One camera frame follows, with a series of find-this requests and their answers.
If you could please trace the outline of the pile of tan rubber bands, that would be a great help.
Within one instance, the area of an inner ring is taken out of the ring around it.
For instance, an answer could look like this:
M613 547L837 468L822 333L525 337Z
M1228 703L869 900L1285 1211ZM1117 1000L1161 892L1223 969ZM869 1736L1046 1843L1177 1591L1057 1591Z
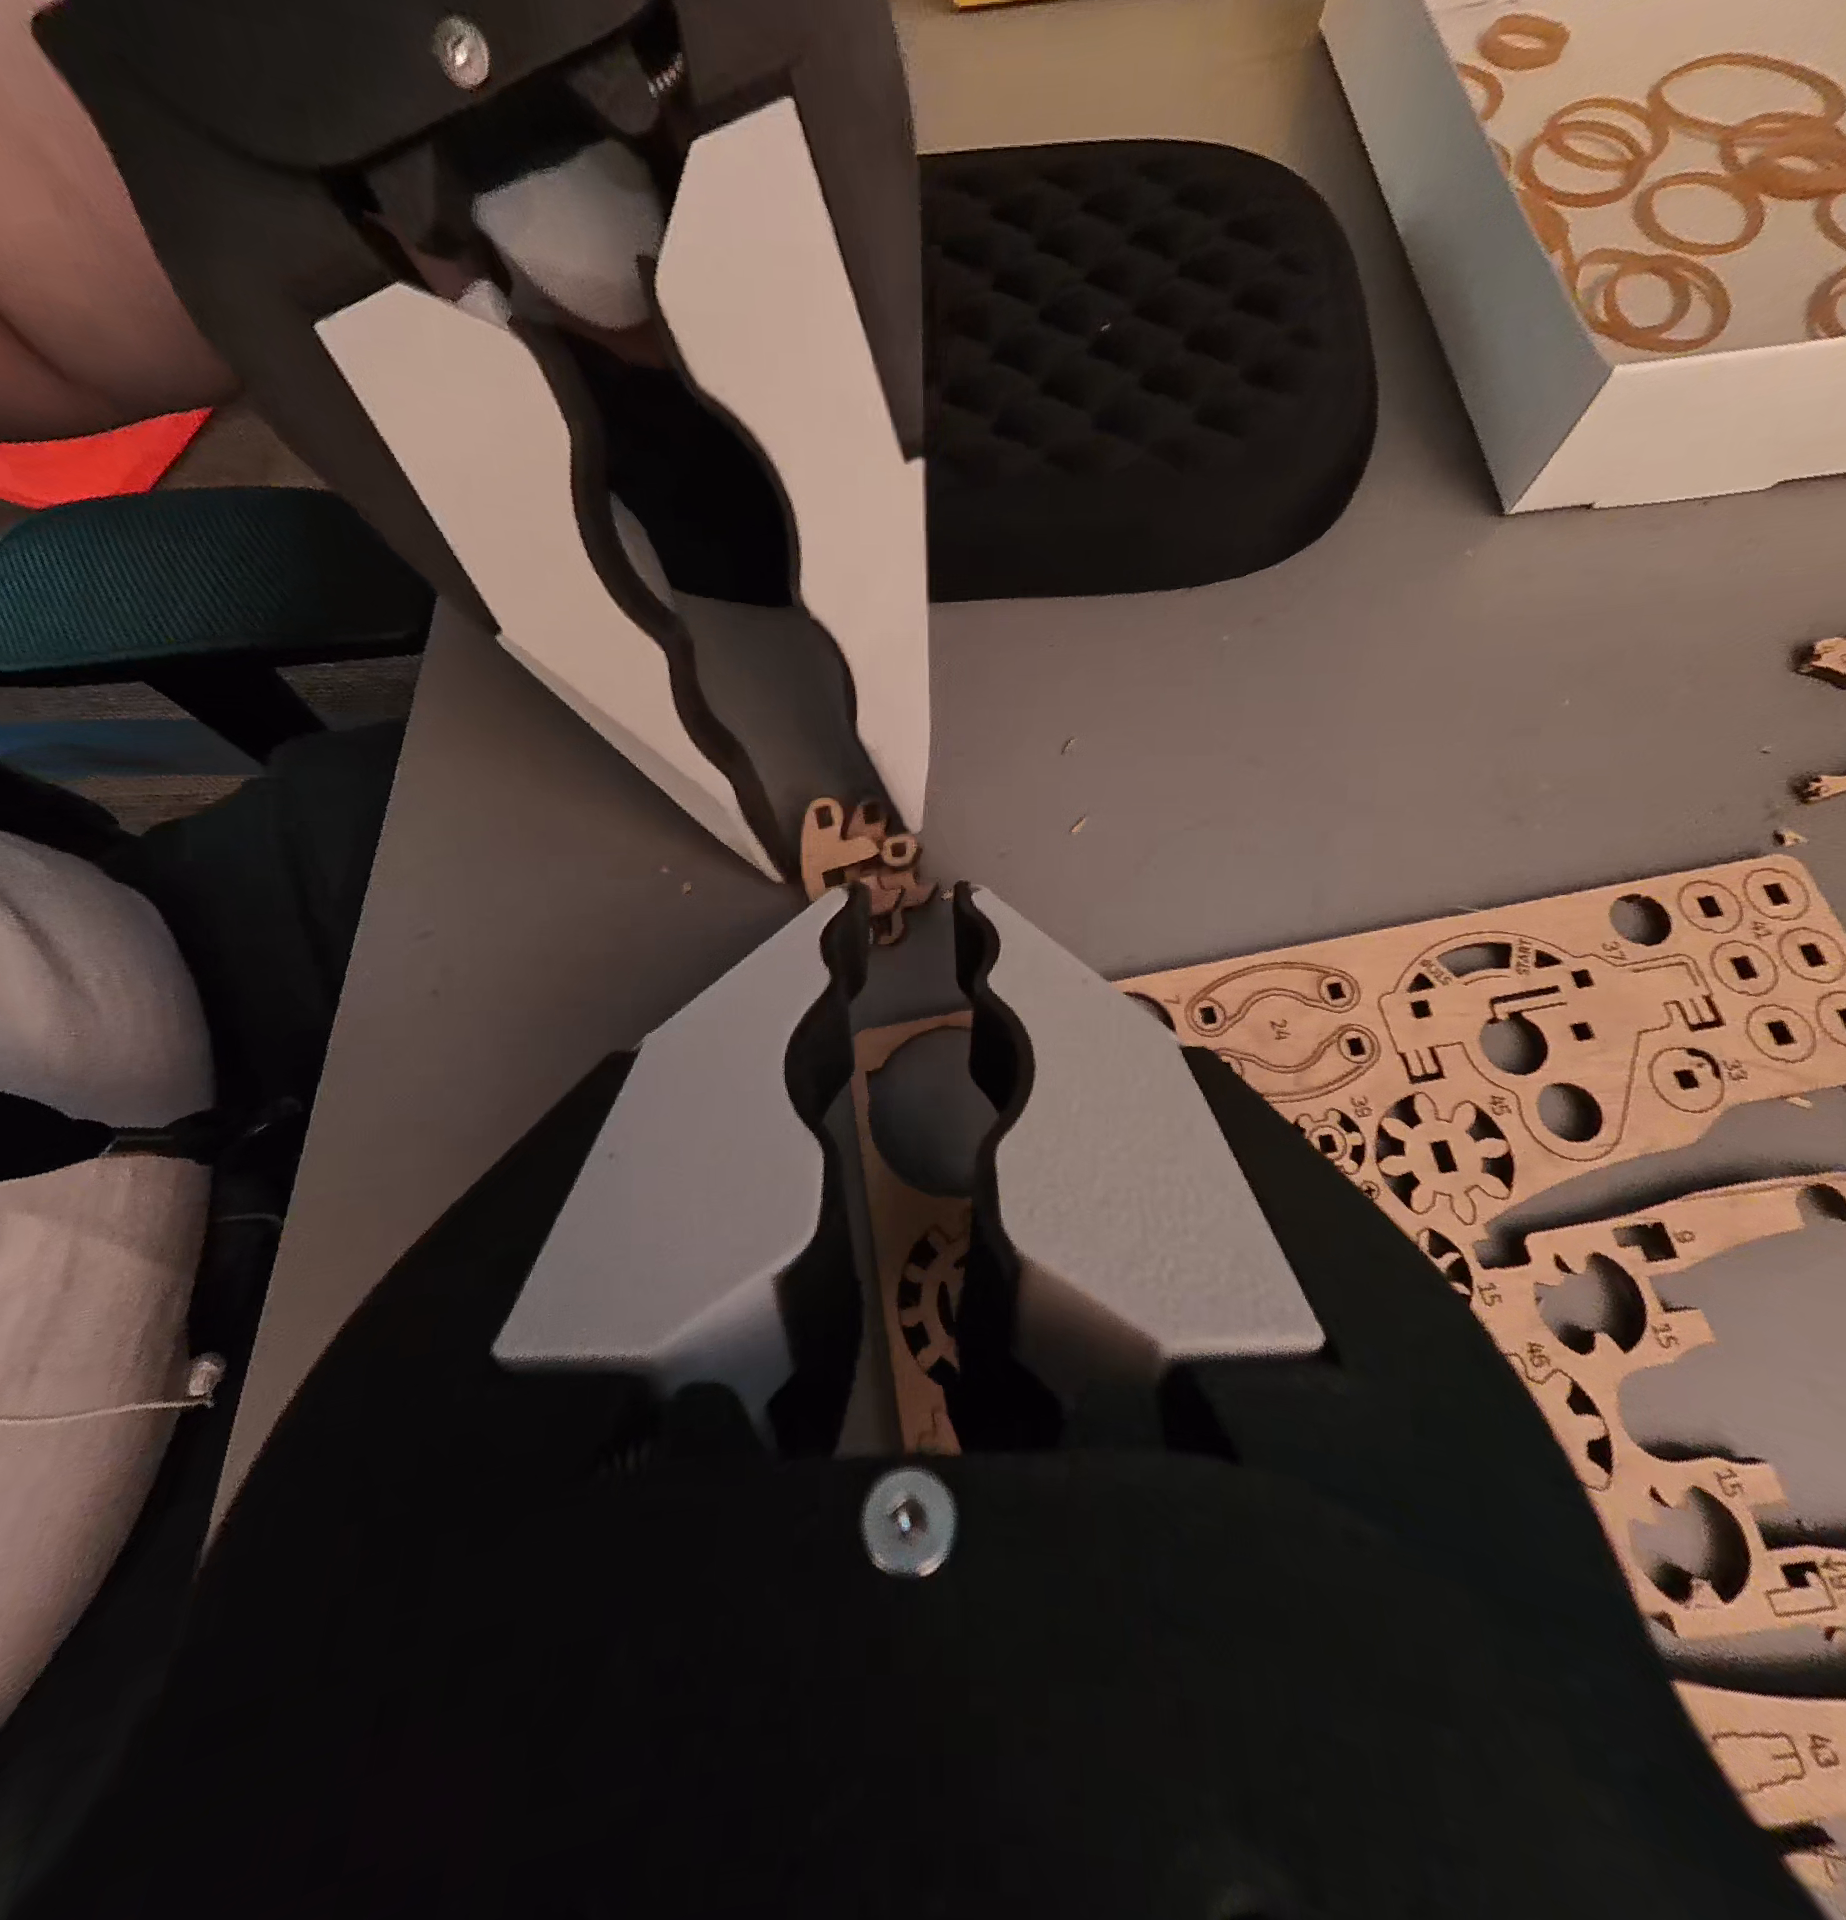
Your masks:
M1464 3L1437 26L1609 359L1846 341L1846 3Z

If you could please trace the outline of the person's left forearm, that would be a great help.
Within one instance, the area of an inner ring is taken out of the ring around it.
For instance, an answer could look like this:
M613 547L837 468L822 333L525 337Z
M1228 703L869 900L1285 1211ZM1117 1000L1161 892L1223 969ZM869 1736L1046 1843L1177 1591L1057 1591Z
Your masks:
M238 382L191 323L103 140L0 2L0 441L212 410Z

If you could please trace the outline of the laser-cut wooden parts sheet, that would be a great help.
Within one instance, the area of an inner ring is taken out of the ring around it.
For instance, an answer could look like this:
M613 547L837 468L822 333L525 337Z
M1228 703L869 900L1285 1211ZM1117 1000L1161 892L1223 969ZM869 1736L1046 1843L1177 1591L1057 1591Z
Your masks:
M1846 1817L1846 1697L1674 1687L1758 1826L1776 1831Z
M1569 1455L1639 1606L1683 1638L1846 1630L1846 1548L1776 1544L1766 1461L1654 1452L1623 1383L1714 1341L1663 1280L1802 1228L1846 1175L1530 1237L1515 1207L1846 1087L1846 932L1793 858L1738 861L1114 983L1261 1092L1470 1300Z

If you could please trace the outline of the white drawstring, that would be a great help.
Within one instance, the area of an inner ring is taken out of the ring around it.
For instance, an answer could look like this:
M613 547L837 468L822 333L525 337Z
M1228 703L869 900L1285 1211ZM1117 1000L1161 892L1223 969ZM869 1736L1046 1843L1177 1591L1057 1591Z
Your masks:
M24 1409L24 1412L0 1412L0 1428L2 1427L74 1427L74 1424L91 1424L91 1423L107 1423L118 1418L134 1418L144 1415L182 1415L193 1409L211 1409L215 1406L218 1388L225 1379L227 1366L225 1359L219 1353L203 1353L191 1359L189 1374L184 1376L184 1390L176 1396L156 1396L156 1400L134 1400L109 1406L94 1408L77 1408L77 1409Z

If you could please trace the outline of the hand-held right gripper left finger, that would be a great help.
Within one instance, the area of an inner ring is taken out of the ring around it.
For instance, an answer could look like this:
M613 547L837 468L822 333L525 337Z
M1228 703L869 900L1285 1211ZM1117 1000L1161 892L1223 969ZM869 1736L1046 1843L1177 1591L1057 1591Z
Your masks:
M830 1127L870 950L815 900L648 1032L493 1343L511 1372L729 1390L779 1452L835 1452L865 1341Z

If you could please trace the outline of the orange sheet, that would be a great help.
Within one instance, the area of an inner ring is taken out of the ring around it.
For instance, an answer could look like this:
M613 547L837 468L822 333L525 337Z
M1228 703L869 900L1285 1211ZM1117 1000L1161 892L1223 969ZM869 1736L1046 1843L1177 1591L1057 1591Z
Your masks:
M103 434L0 443L0 504L50 509L151 492L211 419L205 407Z

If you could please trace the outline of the dark cloth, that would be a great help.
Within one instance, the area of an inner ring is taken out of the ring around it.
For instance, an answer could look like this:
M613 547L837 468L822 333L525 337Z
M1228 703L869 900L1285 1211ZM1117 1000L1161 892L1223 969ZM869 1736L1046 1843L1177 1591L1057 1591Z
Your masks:
M296 738L103 861L191 969L230 1109L314 1105L403 744L403 721Z

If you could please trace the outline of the light grey cloth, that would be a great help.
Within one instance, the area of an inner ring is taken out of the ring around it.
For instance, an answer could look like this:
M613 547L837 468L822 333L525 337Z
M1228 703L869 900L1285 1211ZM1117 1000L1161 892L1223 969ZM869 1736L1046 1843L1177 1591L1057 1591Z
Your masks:
M167 924L0 830L0 1095L103 1130L215 1102ZM0 1175L0 1727L118 1560L189 1387L211 1175L162 1154Z

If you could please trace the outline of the office chair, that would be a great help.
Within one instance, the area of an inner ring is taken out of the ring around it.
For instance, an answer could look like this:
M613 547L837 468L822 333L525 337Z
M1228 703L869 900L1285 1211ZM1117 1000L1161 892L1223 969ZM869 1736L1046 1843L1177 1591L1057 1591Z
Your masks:
M139 684L267 762L327 730L285 670L418 655L435 602L338 492L76 502L0 534L0 686Z

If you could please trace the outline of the white cardboard box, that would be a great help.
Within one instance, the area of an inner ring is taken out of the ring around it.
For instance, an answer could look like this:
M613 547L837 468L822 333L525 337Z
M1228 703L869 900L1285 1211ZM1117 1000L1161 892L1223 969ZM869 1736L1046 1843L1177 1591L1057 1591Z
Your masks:
M1846 473L1846 341L1609 359L1487 147L1439 39L1452 7L1338 2L1322 27L1504 509Z

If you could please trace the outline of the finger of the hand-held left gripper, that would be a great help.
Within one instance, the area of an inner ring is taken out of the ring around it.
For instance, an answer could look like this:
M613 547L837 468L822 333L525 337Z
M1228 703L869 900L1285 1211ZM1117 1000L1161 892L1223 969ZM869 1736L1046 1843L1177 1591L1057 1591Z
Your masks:
M930 772L923 185L881 2L676 3L690 140L655 268L687 383L769 467L791 588L906 826Z
M622 202L617 164L570 161L464 202L474 217L524 195L529 218L505 238L462 230L456 299L389 262L445 239L373 227L320 176L121 168L191 320L283 440L698 825L786 879L782 819L687 621L698 600L787 602L779 473L694 377L732 343L705 162L630 248L656 369L576 307L576 243Z

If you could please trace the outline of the black foam pad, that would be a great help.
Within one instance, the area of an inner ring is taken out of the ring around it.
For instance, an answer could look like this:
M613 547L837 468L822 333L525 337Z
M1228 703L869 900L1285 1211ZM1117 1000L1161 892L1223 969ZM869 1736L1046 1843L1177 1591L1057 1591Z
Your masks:
M1291 166L1216 142L928 155L928 595L1223 584L1322 540L1380 419L1350 238Z

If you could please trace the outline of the small wooden model part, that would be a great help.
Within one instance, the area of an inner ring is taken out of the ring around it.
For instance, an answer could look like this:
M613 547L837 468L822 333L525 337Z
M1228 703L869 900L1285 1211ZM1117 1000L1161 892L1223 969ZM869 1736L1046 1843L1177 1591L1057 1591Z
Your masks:
M859 803L815 798L801 826L797 866L810 902L852 884L862 886L870 935L880 946L899 944L911 916L936 900L923 866L923 842L875 797Z

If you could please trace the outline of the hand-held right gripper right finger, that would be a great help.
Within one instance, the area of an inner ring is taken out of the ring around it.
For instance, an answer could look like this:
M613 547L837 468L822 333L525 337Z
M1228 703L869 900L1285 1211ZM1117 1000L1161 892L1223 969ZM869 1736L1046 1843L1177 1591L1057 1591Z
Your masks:
M959 883L952 918L970 1078L993 1111L945 1393L959 1446L1049 1449L1091 1396L1323 1353L1174 1028L992 886Z

